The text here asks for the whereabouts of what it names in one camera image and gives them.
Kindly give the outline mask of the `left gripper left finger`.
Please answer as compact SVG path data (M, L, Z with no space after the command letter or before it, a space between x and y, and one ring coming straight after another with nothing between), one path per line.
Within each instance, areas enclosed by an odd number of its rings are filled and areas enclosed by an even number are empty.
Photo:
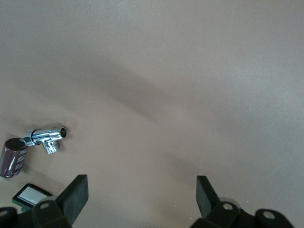
M0 209L2 228L71 228L88 201L88 177L77 175L57 197L42 199L19 214L14 207Z

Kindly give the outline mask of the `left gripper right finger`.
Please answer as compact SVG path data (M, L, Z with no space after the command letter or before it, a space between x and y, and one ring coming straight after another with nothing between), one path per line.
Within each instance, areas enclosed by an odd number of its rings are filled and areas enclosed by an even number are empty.
M250 215L232 202L221 201L206 176L197 176L196 201L201 218L198 228L293 228L280 212L259 209Z

